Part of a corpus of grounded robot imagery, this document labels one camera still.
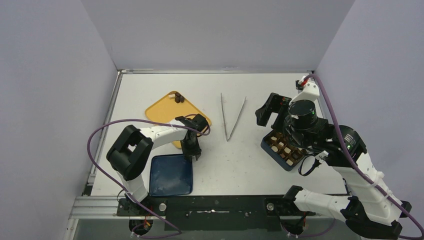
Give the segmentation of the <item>blue chocolate box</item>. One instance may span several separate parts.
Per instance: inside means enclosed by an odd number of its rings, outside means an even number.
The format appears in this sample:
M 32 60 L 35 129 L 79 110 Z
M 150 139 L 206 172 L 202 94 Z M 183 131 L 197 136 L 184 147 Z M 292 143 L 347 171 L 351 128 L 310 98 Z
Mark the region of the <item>blue chocolate box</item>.
M 272 130 L 262 138 L 260 146 L 277 164 L 288 172 L 293 170 L 308 156 L 304 149 L 290 145 L 287 138 L 275 130 Z M 278 152 L 273 152 L 271 146 L 278 147 Z M 291 160 L 293 165 L 288 165 L 286 160 Z

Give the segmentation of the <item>blue box lid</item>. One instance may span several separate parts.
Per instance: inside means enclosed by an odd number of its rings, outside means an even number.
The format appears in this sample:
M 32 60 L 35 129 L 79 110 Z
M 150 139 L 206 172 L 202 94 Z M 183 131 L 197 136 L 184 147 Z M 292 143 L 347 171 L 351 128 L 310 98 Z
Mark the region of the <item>blue box lid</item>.
M 188 195 L 193 191 L 193 163 L 182 154 L 157 155 L 151 159 L 149 194 L 153 197 Z

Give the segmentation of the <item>metal tweezers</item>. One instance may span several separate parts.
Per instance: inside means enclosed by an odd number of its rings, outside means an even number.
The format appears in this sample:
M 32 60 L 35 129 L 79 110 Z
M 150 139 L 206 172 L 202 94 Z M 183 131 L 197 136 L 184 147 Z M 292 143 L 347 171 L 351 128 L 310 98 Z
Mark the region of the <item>metal tweezers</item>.
M 246 102 L 247 102 L 247 97 L 245 96 L 244 99 L 243 99 L 243 101 L 242 101 L 240 110 L 239 110 L 239 112 L 237 114 L 237 118 L 236 118 L 236 120 L 234 122 L 233 128 L 231 129 L 231 131 L 228 131 L 227 121 L 226 121 L 226 116 L 225 116 L 224 96 L 223 96 L 222 93 L 220 93 L 220 106 L 221 106 L 220 109 L 221 109 L 221 114 L 222 114 L 222 124 L 223 124 L 224 136 L 225 136 L 226 142 L 229 142 L 230 139 L 232 138 L 232 136 L 234 135 L 235 129 L 239 125 L 240 118 L 241 118 L 241 115 L 242 115 L 242 113 L 244 111 Z

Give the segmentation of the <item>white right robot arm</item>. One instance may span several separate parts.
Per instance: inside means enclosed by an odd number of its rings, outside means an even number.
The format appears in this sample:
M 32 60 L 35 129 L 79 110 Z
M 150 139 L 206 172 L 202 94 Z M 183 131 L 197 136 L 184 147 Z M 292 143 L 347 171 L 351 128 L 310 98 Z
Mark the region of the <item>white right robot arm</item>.
M 286 168 L 289 162 L 314 157 L 312 169 L 327 164 L 338 172 L 351 190 L 350 196 L 333 196 L 293 185 L 282 198 L 289 214 L 311 212 L 344 222 L 357 235 L 369 239 L 397 240 L 399 219 L 411 211 L 411 204 L 396 198 L 376 170 L 364 141 L 346 125 L 335 125 L 316 113 L 308 99 L 293 101 L 271 93 L 255 111 L 256 123 L 266 126 L 277 115 L 262 148 Z

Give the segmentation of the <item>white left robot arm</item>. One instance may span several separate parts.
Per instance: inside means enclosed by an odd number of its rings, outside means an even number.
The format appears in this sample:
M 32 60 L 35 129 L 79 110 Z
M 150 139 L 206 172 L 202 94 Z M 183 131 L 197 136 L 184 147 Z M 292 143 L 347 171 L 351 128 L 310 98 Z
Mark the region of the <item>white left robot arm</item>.
M 143 215 L 150 207 L 142 172 L 151 151 L 179 141 L 184 159 L 197 160 L 202 152 L 198 134 L 208 126 L 207 119 L 196 114 L 192 118 L 178 116 L 168 123 L 156 123 L 153 127 L 141 129 L 131 124 L 122 130 L 106 159 L 118 173 L 127 195 L 132 196 L 129 206 L 132 211 Z

